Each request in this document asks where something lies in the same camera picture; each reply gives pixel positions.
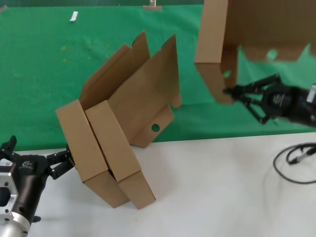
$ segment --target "cardboard box lid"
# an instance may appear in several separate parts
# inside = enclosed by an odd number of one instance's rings
[[[120,181],[141,170],[108,101],[93,106],[85,113],[115,179]]]
[[[205,0],[198,34],[196,63],[220,63],[228,0]]]
[[[239,45],[253,61],[265,61],[270,49],[275,60],[296,61],[308,43],[315,54],[314,9],[314,0],[205,0],[195,64],[215,100],[233,102],[223,89],[236,85]]]
[[[132,48],[123,45],[83,86],[80,102],[84,110],[110,96],[147,60],[150,52],[147,36],[143,31],[133,42]]]
[[[155,115],[180,94],[176,37],[146,61],[108,99],[126,138],[131,141]]]
[[[57,117],[83,182],[108,170],[79,100],[56,110]]]

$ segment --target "cardboard box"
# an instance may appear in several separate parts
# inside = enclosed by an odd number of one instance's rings
[[[81,180],[112,207],[155,201],[130,144],[148,146],[172,122],[169,103],[182,104],[176,37],[151,57],[142,32],[84,84],[79,101],[57,110]]]
[[[65,105],[56,113],[82,182],[113,208],[128,202],[129,198],[109,173],[80,102]]]
[[[154,202],[141,166],[108,102],[88,109],[86,115],[78,100],[57,110],[82,182],[113,208],[129,200],[137,209]]]
[[[205,0],[195,65],[210,93],[220,103],[233,103],[223,93],[237,81],[237,47],[247,58],[296,61],[308,43],[316,54],[314,0]],[[231,71],[223,78],[225,71]]]
[[[85,113],[108,167],[123,192],[137,209],[154,202],[155,197],[141,171],[141,166],[108,101],[93,106]]]
[[[146,33],[132,48],[123,45],[85,84],[80,103],[87,110],[108,100],[131,145],[146,147],[170,124],[181,106],[176,37],[150,57]],[[157,124],[159,131],[152,131]]]

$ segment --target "cardboard box flap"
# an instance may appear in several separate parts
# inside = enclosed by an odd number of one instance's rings
[[[129,142],[136,147],[147,147],[174,119],[171,107],[166,104],[157,115]]]
[[[102,79],[103,75],[111,68],[115,63],[117,63],[125,54],[127,54],[131,48],[124,44],[115,54],[101,67],[99,68],[83,85],[82,92],[80,95],[81,104],[87,103],[91,93],[95,90],[95,85],[99,84],[99,80]]]
[[[108,167],[78,100],[56,110],[60,125],[84,182]]]
[[[120,181],[141,170],[108,101],[93,106],[85,113],[115,179]]]
[[[150,52],[145,31],[134,41],[131,49],[123,46],[108,63],[89,79],[80,96],[84,110],[91,108],[110,96],[147,60]]]
[[[142,171],[121,180],[118,185],[137,209],[142,209],[156,200]]]
[[[176,35],[171,36],[161,47],[159,52],[163,65],[163,78],[158,83],[158,88],[161,87],[168,95],[168,100],[175,107],[180,107],[182,99],[180,96],[180,81],[179,81],[179,66],[177,53]]]
[[[316,42],[315,9],[315,0],[229,0],[225,44],[265,46]],[[209,31],[209,34],[216,33],[210,28]]]
[[[131,141],[179,92],[176,38],[172,36],[108,102],[127,140]]]
[[[204,1],[195,63],[221,62],[227,7],[228,0]]]

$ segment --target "white tabletop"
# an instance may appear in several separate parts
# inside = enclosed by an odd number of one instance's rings
[[[42,221],[32,224],[29,237],[314,237],[316,185],[282,180],[272,160],[282,148],[315,138],[304,133],[135,148],[157,198],[142,210],[131,202],[112,209],[72,169],[48,178],[36,213]],[[316,179],[316,158],[282,170]]]

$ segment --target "hole in cardboard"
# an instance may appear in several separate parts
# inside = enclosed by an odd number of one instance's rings
[[[277,58],[277,55],[278,55],[278,51],[275,48],[273,48],[273,49],[269,50],[269,52],[267,53],[266,58],[268,60],[275,60]]]
[[[153,132],[159,132],[159,130],[160,130],[159,125],[158,125],[158,124],[153,124],[153,126],[152,126],[152,131],[153,131]]]
[[[228,71],[225,71],[223,73],[223,78],[229,78],[229,76],[232,74],[232,70],[228,70]]]

